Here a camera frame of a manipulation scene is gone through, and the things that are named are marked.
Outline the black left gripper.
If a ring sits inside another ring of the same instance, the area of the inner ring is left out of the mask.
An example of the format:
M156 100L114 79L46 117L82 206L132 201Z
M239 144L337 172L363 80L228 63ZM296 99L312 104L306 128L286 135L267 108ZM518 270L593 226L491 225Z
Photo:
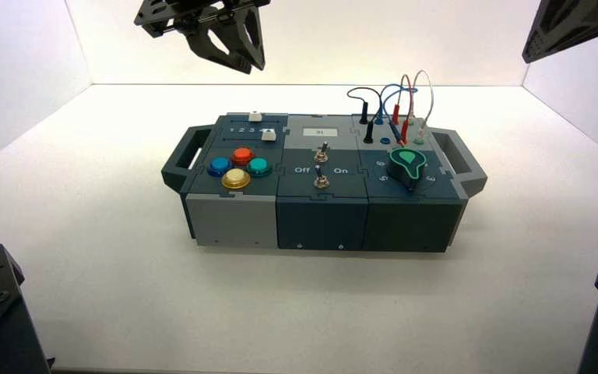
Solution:
M143 1L134 18L151 37L184 31L200 58L250 74L266 65L258 8L271 1ZM207 26L225 21L226 27Z

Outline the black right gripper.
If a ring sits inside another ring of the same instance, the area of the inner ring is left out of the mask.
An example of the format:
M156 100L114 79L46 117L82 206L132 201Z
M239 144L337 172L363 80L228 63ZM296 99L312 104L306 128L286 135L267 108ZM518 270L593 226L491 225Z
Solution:
M540 2L522 50L533 63L598 37L598 0Z

